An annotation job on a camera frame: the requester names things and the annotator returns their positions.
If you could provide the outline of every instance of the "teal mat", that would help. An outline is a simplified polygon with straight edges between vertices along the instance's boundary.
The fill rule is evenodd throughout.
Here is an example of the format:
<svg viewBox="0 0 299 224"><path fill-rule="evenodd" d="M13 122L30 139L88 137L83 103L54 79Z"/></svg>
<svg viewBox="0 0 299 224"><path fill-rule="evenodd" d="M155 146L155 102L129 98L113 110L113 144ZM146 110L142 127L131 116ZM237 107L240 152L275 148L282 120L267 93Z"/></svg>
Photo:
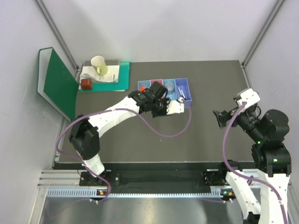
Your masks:
<svg viewBox="0 0 299 224"><path fill-rule="evenodd" d="M127 90L129 88L130 62L121 62L119 73L117 83L94 83L92 90L81 89L81 92Z"/></svg>
<svg viewBox="0 0 299 224"><path fill-rule="evenodd" d="M74 120L79 84L53 48L38 54L38 92L65 118Z"/></svg>

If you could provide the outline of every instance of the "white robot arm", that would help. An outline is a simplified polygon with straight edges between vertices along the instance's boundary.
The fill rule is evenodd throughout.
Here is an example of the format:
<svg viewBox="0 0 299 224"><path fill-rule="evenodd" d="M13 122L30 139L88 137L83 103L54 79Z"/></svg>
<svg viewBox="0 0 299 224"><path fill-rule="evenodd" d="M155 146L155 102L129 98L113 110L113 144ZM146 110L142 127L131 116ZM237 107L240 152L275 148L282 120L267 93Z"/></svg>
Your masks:
<svg viewBox="0 0 299 224"><path fill-rule="evenodd" d="M150 88L134 91L121 102L107 108L112 110L111 112L94 115L75 124L69 140L85 165L97 175L104 172L105 168L98 154L99 138L122 121L136 116L135 113L116 109L130 109L138 114L151 111L153 117L183 113L184 99L170 100L165 96L166 92L167 89L163 85L154 82Z"/></svg>
<svg viewBox="0 0 299 224"><path fill-rule="evenodd" d="M242 209L244 224L285 224L287 221L287 187L291 174L291 156L282 143L289 132L288 117L281 111L268 110L262 119L254 114L260 97L252 89L242 91L234 99L240 107L247 102L237 115L233 127L239 125L255 142L252 146L252 157L256 164L259 180L274 187L276 193L268 186L261 184L261 204L257 201L247 184L247 180L222 167L221 179L232 187L235 197ZM226 112L213 111L219 127L225 127L236 110ZM234 170L241 175L242 171L234 164Z"/></svg>

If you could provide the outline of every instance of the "white panel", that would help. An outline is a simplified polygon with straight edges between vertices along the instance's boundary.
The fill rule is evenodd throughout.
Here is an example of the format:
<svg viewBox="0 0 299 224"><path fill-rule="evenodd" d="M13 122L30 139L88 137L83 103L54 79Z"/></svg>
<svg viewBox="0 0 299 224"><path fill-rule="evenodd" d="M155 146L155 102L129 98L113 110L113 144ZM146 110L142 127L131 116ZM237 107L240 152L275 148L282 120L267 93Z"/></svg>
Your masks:
<svg viewBox="0 0 299 224"><path fill-rule="evenodd" d="M248 65L263 112L278 109L289 117L285 145L292 155L292 176L299 195L299 1L287 0Z"/></svg>
<svg viewBox="0 0 299 224"><path fill-rule="evenodd" d="M2 0L0 21L0 220L22 224L62 122L37 93L38 50L52 46L71 65L33 0Z"/></svg>
<svg viewBox="0 0 299 224"><path fill-rule="evenodd" d="M274 0L44 0L77 63L243 60Z"/></svg>

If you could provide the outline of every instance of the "brown box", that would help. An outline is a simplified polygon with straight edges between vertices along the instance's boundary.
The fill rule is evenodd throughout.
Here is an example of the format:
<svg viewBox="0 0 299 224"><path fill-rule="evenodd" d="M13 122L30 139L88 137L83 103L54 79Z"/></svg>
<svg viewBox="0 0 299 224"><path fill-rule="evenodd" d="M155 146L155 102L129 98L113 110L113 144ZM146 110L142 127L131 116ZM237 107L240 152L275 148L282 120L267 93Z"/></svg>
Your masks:
<svg viewBox="0 0 299 224"><path fill-rule="evenodd" d="M85 78L81 80L81 87L83 90L92 90L93 89L93 81L91 78Z"/></svg>

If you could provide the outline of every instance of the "blue compartment organizer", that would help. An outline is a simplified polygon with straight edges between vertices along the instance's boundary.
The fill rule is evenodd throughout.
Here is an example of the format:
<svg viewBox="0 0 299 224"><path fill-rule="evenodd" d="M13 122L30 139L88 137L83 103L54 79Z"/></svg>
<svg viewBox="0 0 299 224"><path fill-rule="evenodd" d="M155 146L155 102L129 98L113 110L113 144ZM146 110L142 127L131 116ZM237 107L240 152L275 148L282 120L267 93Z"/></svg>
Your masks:
<svg viewBox="0 0 299 224"><path fill-rule="evenodd" d="M181 94L179 93L179 90L178 90L178 87L179 87L185 95L185 101L184 101L185 108L190 107L192 98L191 98L191 94L190 94L188 80L186 78L176 78L175 82L176 82L177 98L181 97Z"/></svg>
<svg viewBox="0 0 299 224"><path fill-rule="evenodd" d="M149 88L150 82L151 80L138 81L138 90L140 90L142 87ZM173 83L175 86L174 91L172 93L168 93L167 97L169 97L172 100L177 100L178 98L180 98L181 94L178 90L179 87L186 97L184 101L185 108L191 106L192 98L190 94L188 80L186 78L163 79L163 85L165 85L166 83Z"/></svg>

